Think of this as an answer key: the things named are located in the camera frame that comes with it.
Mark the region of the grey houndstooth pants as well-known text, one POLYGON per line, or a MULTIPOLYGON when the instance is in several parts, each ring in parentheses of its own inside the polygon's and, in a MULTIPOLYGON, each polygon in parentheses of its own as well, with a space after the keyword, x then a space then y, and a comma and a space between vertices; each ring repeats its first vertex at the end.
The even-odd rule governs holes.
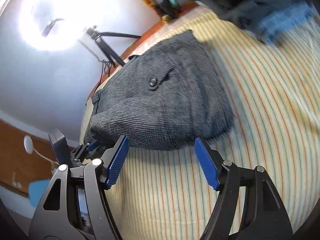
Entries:
POLYGON ((84 141, 106 147, 125 135, 132 147, 170 151, 220 138, 234 124, 215 61, 191 30, 129 61, 92 103, 84 141))

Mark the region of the brown wooden door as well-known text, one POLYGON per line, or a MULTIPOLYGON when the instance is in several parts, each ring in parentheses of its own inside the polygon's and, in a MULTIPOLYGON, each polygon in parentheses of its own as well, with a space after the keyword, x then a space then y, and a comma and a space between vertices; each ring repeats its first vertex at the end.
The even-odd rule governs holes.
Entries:
POLYGON ((28 197, 28 186, 36 180, 49 179, 52 165, 35 152, 25 151, 24 131, 1 121, 1 185, 21 196, 28 197))

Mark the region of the blue chair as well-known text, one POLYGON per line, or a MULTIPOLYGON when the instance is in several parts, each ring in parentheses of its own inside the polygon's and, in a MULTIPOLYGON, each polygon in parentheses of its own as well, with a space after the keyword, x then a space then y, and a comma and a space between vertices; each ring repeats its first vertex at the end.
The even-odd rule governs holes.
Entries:
POLYGON ((43 193, 45 192, 50 180, 45 179, 45 180, 37 180, 37 181, 32 181, 28 185, 28 196, 29 196, 29 201, 31 206, 37 207, 43 193))

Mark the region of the striped yellow bed sheet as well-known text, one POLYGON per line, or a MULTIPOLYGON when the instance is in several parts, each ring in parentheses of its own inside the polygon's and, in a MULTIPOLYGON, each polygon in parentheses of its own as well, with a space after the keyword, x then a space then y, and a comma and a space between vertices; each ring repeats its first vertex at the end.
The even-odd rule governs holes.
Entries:
MULTIPOLYGON (((266 45, 196 7, 132 53, 187 29, 217 60, 235 115, 211 148, 240 167, 266 168, 298 230, 319 200, 319 18, 266 45)), ((106 196, 123 239, 199 239, 217 192, 191 147, 131 148, 106 196)))

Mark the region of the black light tripod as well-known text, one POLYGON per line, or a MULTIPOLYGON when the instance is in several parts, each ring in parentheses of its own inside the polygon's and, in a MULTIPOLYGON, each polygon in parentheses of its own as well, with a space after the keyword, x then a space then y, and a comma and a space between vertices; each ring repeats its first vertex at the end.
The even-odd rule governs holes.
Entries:
POLYGON ((120 58, 120 56, 103 40, 103 37, 123 37, 123 38, 135 38, 140 39, 139 35, 131 35, 124 33, 113 33, 113 32, 99 32, 96 30, 96 26, 92 28, 88 28, 86 30, 86 34, 91 37, 100 48, 100 50, 104 53, 104 55, 108 58, 108 60, 112 63, 113 66, 116 66, 115 62, 123 66, 125 62, 120 58))

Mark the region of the blue folded jeans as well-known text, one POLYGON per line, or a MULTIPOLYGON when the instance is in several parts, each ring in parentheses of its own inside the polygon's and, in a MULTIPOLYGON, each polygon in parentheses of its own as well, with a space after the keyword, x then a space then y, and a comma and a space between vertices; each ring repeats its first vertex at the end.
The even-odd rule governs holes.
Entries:
POLYGON ((246 0, 234 8, 229 19, 257 40, 271 44, 314 15, 314 6, 306 0, 246 0))

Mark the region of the white round wall hook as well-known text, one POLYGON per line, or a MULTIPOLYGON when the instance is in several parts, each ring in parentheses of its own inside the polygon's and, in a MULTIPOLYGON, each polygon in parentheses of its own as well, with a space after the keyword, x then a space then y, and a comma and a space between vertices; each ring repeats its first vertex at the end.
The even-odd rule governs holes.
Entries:
POLYGON ((28 154, 32 154, 34 151, 33 141, 30 136, 26 135, 23 139, 24 149, 28 154))

